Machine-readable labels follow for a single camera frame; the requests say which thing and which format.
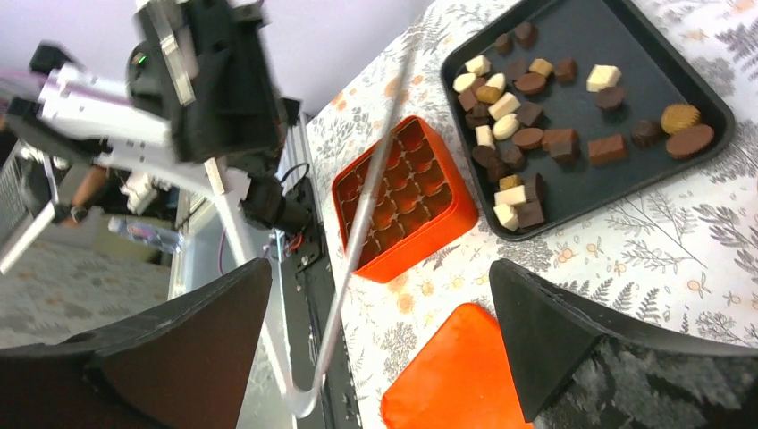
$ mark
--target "black tray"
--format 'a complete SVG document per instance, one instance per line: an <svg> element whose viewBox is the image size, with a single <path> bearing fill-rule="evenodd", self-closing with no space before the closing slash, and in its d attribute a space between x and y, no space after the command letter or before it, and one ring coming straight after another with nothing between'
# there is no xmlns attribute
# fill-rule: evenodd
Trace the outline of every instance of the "black tray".
<svg viewBox="0 0 758 429"><path fill-rule="evenodd" d="M492 45L494 40L523 21L531 21L539 29L536 44L525 50L514 42L509 54L498 55ZM529 100L544 107L545 119L540 128L573 128L580 138L582 155L570 166L558 166L542 149L526 154L526 167L518 174L527 177L539 172L548 186L543 204L547 222L532 229L511 232L500 225L493 211L497 184L487 180L485 169L470 156L476 136L466 125L452 82L465 72L464 62L479 54L492 62L491 74L502 72L518 58L528 63L535 58L551 63L566 57L577 61L577 79L571 84L562 85L550 78L548 88L536 97L523 96L510 82L506 88L522 103ZM587 92L586 79L595 64L615 65L621 70L619 85L628 93L622 111L603 114L594 105L594 94ZM442 82L469 167L476 176L476 191L484 204L487 222L495 234L511 241L534 237L712 158L729 143L735 130L734 114L723 100L628 0L523 0L445 59ZM671 159L663 141L641 150L629 138L637 121L660 120L663 109L674 103L696 106L703 114L703 123L715 130L715 140L709 148L684 162ZM629 158L591 166L586 143L618 133L627 138ZM498 147L510 144L510 140L496 143Z"/></svg>

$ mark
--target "floor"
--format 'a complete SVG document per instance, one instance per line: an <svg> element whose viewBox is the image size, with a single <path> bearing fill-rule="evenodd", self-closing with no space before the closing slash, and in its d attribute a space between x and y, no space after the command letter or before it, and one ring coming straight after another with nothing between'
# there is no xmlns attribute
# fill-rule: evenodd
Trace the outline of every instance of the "floor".
<svg viewBox="0 0 758 429"><path fill-rule="evenodd" d="M432 1L265 2L271 23L264 38L282 93L304 100L306 113L317 113ZM25 70L39 41L46 39L60 42L95 72L120 79L138 43L134 4L69 0L65 7L52 7L46 0L6 2L0 68Z"/></svg>

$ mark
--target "orange box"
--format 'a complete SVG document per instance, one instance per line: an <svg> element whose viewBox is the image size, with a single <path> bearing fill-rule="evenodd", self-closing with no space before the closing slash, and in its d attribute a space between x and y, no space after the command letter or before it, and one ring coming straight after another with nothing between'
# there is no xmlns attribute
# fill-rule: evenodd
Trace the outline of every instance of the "orange box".
<svg viewBox="0 0 758 429"><path fill-rule="evenodd" d="M500 326L462 304L382 396L388 429L531 429L524 421Z"/></svg>
<svg viewBox="0 0 758 429"><path fill-rule="evenodd" d="M332 183L343 248L375 146ZM409 116L392 130L383 185L355 274L387 283L473 228L478 218L440 134Z"/></svg>

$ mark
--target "floral tablecloth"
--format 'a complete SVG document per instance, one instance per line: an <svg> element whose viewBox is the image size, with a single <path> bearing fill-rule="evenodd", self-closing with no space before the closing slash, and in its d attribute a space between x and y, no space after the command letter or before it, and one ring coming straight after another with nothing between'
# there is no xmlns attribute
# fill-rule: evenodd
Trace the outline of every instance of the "floral tablecloth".
<svg viewBox="0 0 758 429"><path fill-rule="evenodd" d="M402 116L417 114L444 136L472 195L440 67L514 3L437 0L425 13L425 39L403 98ZM352 282L342 320L365 427L384 427L383 392L458 304L492 309L487 273L503 257L648 323L758 347L756 3L637 2L737 117L737 135L715 161L523 243L498 239L481 216L471 231L394 281ZM307 127L335 274L343 272L344 258L331 183L380 137L407 37L392 42Z"/></svg>

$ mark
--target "white chocolate cube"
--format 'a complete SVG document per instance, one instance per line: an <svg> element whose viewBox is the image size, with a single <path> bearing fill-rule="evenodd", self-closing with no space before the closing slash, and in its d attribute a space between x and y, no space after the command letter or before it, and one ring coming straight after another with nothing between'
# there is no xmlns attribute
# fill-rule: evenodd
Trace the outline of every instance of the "white chocolate cube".
<svg viewBox="0 0 758 429"><path fill-rule="evenodd" d="M494 74L484 85L486 87L497 88L502 92L505 90L505 75L502 73Z"/></svg>
<svg viewBox="0 0 758 429"><path fill-rule="evenodd" d="M493 136L495 139L505 140L518 131L519 126L516 114L506 114L493 125Z"/></svg>
<svg viewBox="0 0 758 429"><path fill-rule="evenodd" d="M501 190L495 192L495 205L502 204L515 207L526 203L526 189L524 185L517 186L516 188Z"/></svg>
<svg viewBox="0 0 758 429"><path fill-rule="evenodd" d="M519 107L521 107L521 103L519 103L516 96L510 92L506 92L494 105L489 106L487 109L490 111L492 118L494 118L495 121L498 121L506 114L516 112L516 109Z"/></svg>
<svg viewBox="0 0 758 429"><path fill-rule="evenodd" d="M460 94L474 84L474 80L476 80L474 73L463 73L452 82L452 88Z"/></svg>
<svg viewBox="0 0 758 429"><path fill-rule="evenodd" d="M476 76L482 76L483 74L490 72L490 60L484 55L477 55L474 58L466 61L466 70L469 73L474 73Z"/></svg>
<svg viewBox="0 0 758 429"><path fill-rule="evenodd" d="M476 144L482 146L495 147L493 131L489 125L482 125L474 128L476 133Z"/></svg>
<svg viewBox="0 0 758 429"><path fill-rule="evenodd" d="M619 83L619 79L621 79L619 67L596 64L587 78L587 90L589 92L599 92L606 88L615 87Z"/></svg>
<svg viewBox="0 0 758 429"><path fill-rule="evenodd" d="M507 206L505 204L501 206L495 206L494 212L498 218L498 222L500 222L500 225L506 227L511 231L518 229L518 217L516 216L516 210L513 207Z"/></svg>

